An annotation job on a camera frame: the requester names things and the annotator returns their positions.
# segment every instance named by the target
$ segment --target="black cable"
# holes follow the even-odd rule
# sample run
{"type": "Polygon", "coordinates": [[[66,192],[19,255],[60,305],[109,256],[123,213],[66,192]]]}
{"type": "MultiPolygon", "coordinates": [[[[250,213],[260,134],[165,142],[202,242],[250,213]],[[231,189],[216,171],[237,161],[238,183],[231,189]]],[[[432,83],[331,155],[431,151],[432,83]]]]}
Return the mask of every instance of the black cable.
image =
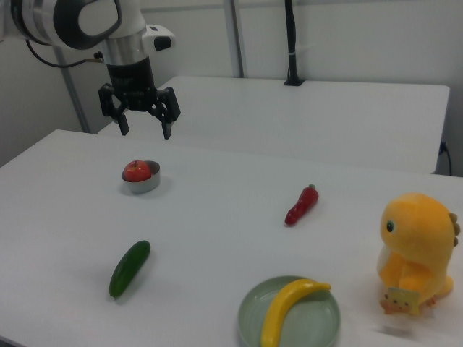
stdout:
{"type": "Polygon", "coordinates": [[[83,59],[83,60],[80,60],[80,61],[76,61],[75,63],[72,63],[72,64],[67,64],[67,65],[58,65],[58,64],[53,64],[49,61],[46,61],[45,59],[43,59],[42,57],[40,57],[35,51],[34,51],[34,48],[32,48],[32,46],[30,45],[30,41],[29,40],[26,40],[26,44],[27,44],[27,47],[29,48],[29,51],[34,55],[35,58],[37,58],[38,60],[40,60],[41,62],[43,62],[45,65],[48,65],[49,67],[58,67],[60,69],[65,69],[67,67],[76,67],[77,65],[81,65],[81,64],[84,64],[86,62],[90,62],[90,61],[95,61],[95,59],[83,59]]]}
{"type": "Polygon", "coordinates": [[[449,176],[451,175],[451,159],[450,159],[450,152],[449,149],[447,148],[447,144],[445,142],[441,142],[441,146],[439,147],[439,155],[442,153],[446,152],[447,153],[447,159],[449,160],[449,176]]]}
{"type": "Polygon", "coordinates": [[[446,146],[447,158],[449,159],[449,176],[451,176],[451,159],[450,159],[450,152],[446,146]]]}

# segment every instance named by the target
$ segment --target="white wall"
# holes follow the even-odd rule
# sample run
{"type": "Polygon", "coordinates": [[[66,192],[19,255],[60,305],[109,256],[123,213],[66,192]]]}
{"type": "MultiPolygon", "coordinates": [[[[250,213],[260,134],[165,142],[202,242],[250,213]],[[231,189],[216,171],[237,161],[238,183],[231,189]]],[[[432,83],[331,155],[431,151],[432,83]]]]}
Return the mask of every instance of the white wall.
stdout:
{"type": "MultiPolygon", "coordinates": [[[[52,60],[52,48],[39,48],[52,60]]],[[[59,69],[36,60],[24,40],[0,43],[0,166],[55,129],[81,131],[59,69]]]]}
{"type": "MultiPolygon", "coordinates": [[[[300,76],[451,88],[443,137],[454,175],[463,176],[463,1],[294,1],[299,2],[294,15],[300,76]]],[[[240,0],[238,13],[246,76],[286,79],[283,1],[240,0]]],[[[445,158],[438,171],[447,172],[445,158]]]]}
{"type": "MultiPolygon", "coordinates": [[[[227,18],[222,0],[142,0],[143,16],[149,24],[172,31],[177,45],[150,58],[155,86],[177,75],[233,77],[237,58],[229,43],[227,18]]],[[[89,51],[64,51],[67,62],[91,57],[89,51]]],[[[101,115],[98,89],[110,83],[104,64],[84,64],[70,69],[91,132],[99,132],[111,120],[101,115]]]]}

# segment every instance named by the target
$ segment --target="plate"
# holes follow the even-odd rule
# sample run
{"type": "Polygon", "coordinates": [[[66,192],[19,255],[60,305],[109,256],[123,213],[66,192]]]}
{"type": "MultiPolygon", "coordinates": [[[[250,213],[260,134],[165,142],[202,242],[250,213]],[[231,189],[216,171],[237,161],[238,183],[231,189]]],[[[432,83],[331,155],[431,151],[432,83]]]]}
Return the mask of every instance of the plate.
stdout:
{"type": "MultiPolygon", "coordinates": [[[[252,289],[238,311],[238,331],[247,347],[260,347],[260,332],[275,295],[297,276],[266,280],[252,289]]],[[[330,291],[316,291],[299,300],[286,314],[279,347],[329,347],[338,335],[341,315],[330,291]]]]}

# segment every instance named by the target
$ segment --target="green cucumber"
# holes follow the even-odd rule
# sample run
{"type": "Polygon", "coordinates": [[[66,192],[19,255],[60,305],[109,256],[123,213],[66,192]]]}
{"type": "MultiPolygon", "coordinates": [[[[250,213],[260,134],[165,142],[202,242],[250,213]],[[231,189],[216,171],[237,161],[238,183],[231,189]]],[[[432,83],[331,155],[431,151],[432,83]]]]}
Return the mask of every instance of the green cucumber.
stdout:
{"type": "Polygon", "coordinates": [[[109,295],[117,298],[124,293],[148,258],[150,250],[151,245],[148,241],[139,241],[130,247],[113,272],[109,283],[109,295]]]}

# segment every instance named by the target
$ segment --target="yellow banana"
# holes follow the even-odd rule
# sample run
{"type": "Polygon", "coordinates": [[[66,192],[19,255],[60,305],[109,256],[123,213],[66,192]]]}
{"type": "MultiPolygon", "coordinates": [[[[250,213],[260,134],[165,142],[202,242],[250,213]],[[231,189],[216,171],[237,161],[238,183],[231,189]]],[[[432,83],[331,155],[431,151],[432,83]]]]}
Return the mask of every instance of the yellow banana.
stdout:
{"type": "Polygon", "coordinates": [[[281,326],[289,309],[301,298],[315,291],[329,291],[331,286],[303,278],[285,285],[273,298],[262,326],[260,347],[278,347],[281,326]]]}

